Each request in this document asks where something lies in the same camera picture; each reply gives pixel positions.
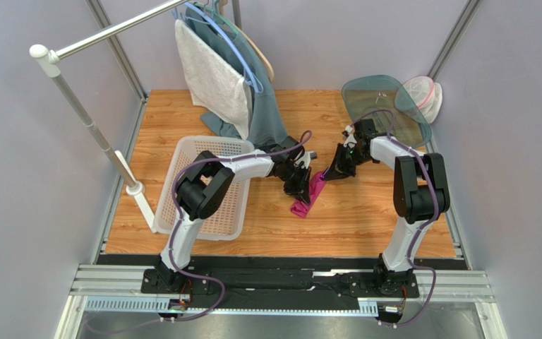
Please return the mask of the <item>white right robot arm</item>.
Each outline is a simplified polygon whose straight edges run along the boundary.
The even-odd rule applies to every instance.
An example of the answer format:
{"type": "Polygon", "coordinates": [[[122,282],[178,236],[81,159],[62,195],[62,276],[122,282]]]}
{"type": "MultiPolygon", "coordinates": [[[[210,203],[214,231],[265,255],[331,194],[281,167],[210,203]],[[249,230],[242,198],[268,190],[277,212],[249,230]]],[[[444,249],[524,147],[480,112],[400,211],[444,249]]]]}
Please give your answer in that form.
{"type": "Polygon", "coordinates": [[[411,284],[414,256],[431,225],[450,207],[445,162],[438,153],[423,153],[376,130],[371,119],[345,127],[344,142],[322,175],[331,181],[356,176],[367,162],[383,163],[394,172],[393,204],[397,224],[373,269],[373,286],[388,295],[411,284]]]}

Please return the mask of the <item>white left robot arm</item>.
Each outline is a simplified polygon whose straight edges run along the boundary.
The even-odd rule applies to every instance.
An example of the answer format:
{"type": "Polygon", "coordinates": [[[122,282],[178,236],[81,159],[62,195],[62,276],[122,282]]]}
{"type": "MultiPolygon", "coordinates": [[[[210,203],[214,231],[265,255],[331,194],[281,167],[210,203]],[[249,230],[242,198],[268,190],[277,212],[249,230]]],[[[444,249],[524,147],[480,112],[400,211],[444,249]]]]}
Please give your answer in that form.
{"type": "Polygon", "coordinates": [[[204,142],[210,148],[202,150],[188,162],[175,155],[161,192],[152,228],[168,234],[167,245],[159,255],[150,283],[157,283],[172,292],[183,285],[188,275],[195,241],[209,219],[225,218],[241,227],[244,208],[253,178],[276,177],[283,183],[286,195],[297,203],[309,206],[311,160],[315,153],[304,148],[311,138],[307,130],[300,140],[288,138],[266,150],[252,146],[242,150],[245,141],[224,137],[192,136],[180,140],[177,150],[186,143],[204,142]]]}

